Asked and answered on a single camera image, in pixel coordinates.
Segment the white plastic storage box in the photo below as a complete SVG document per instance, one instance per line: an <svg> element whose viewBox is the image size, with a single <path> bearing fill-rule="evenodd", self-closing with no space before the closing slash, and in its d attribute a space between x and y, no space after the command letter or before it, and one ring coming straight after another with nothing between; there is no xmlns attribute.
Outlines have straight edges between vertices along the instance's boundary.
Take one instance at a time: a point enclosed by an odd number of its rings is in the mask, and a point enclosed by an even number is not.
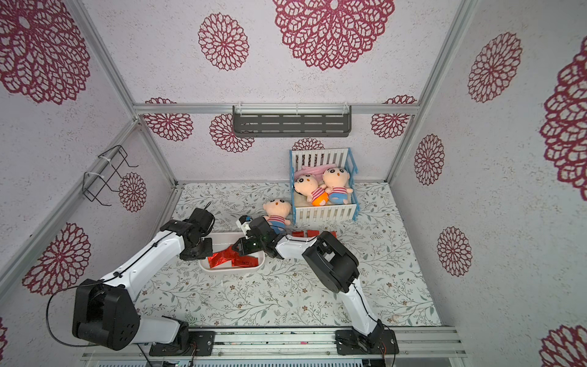
<svg viewBox="0 0 587 367"><path fill-rule="evenodd" d="M198 264L204 272L210 275L247 274L261 269L265 263L264 252L255 252L250 255L239 255L232 246L243 234L239 232L217 232L206 237L212 241L212 255Z"/></svg>

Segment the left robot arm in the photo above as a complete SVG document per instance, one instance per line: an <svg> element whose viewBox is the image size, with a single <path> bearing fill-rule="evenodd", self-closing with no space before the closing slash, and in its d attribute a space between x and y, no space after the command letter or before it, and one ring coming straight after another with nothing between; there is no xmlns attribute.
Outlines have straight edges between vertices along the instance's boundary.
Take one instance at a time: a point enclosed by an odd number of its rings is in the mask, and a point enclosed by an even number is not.
<svg viewBox="0 0 587 367"><path fill-rule="evenodd" d="M130 344L155 343L173 354L190 347L189 326L170 317L142 317L135 301L145 285L171 259L204 260L212 254L215 217L195 209L186 220L165 223L143 249L99 280L77 289L72 334L78 339L119 351Z"/></svg>

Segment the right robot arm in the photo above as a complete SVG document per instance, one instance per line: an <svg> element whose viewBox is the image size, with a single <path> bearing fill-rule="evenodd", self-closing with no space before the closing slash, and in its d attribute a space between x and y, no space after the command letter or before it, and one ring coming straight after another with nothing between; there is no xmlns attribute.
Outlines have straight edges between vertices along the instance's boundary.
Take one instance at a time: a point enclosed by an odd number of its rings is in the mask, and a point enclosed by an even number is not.
<svg viewBox="0 0 587 367"><path fill-rule="evenodd" d="M262 218L242 216L237 221L244 236L232 249L239 255L262 251L279 260L304 260L325 288L341 297L352 322L356 345L368 351L382 346L385 325L375 318L362 290L359 260L331 232L295 237L275 232Z"/></svg>

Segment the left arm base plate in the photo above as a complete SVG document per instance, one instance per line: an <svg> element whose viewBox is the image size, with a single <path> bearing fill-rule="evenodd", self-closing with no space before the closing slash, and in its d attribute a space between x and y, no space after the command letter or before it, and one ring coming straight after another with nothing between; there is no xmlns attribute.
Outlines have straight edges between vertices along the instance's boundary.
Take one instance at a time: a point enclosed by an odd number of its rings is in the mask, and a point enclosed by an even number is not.
<svg viewBox="0 0 587 367"><path fill-rule="evenodd" d="M216 333L189 331L179 333L172 343L154 343L149 352L153 357L211 356Z"/></svg>

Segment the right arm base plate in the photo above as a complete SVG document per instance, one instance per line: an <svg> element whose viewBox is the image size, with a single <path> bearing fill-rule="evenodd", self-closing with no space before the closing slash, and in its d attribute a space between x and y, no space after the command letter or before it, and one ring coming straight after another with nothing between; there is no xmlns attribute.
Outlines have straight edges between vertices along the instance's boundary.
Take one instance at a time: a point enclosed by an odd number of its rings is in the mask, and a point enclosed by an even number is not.
<svg viewBox="0 0 587 367"><path fill-rule="evenodd" d="M362 336L355 330L335 332L336 350L339 355L385 355L395 356L400 352L393 330L383 330L377 336Z"/></svg>

